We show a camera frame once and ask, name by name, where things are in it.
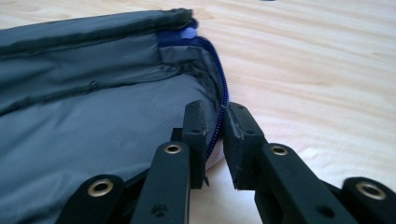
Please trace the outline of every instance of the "wooden table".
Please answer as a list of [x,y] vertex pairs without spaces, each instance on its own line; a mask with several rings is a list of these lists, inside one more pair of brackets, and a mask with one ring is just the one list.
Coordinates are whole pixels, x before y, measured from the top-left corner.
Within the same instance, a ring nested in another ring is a hole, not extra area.
[[[367,176],[396,190],[395,1],[12,1],[0,28],[146,9],[194,9],[234,102],[270,142],[294,148],[337,187]],[[260,223],[224,161],[191,193],[191,223]]]

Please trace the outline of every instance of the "zipper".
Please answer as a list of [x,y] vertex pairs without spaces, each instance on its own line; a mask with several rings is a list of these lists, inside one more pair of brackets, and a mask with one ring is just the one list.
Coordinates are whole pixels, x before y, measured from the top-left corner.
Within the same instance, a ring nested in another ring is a hole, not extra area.
[[170,47],[170,46],[197,46],[207,50],[215,60],[216,67],[219,70],[220,78],[222,82],[223,95],[221,99],[221,108],[218,114],[218,123],[216,125],[216,130],[210,140],[209,146],[206,149],[206,160],[212,155],[213,149],[219,140],[219,135],[222,127],[222,122],[224,119],[225,108],[229,101],[229,93],[227,88],[227,82],[224,76],[224,71],[222,69],[219,55],[206,38],[198,36],[196,28],[198,22],[193,20],[187,27],[181,30],[175,31],[162,31],[158,33],[159,48]]

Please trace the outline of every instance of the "metal grommet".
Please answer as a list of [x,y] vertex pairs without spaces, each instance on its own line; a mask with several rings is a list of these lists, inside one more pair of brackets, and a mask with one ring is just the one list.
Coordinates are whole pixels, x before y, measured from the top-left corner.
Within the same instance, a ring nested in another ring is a hole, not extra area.
[[181,151],[181,146],[178,145],[170,145],[165,148],[165,152],[169,154],[177,154]]
[[271,147],[271,151],[278,156],[285,156],[288,151],[283,147]]
[[361,181],[358,184],[356,184],[356,189],[360,193],[372,199],[384,200],[387,198],[387,194],[384,192],[384,190],[380,189],[374,184],[365,181]]
[[100,179],[93,182],[88,188],[88,194],[92,197],[102,197],[107,195],[114,187],[109,179]]

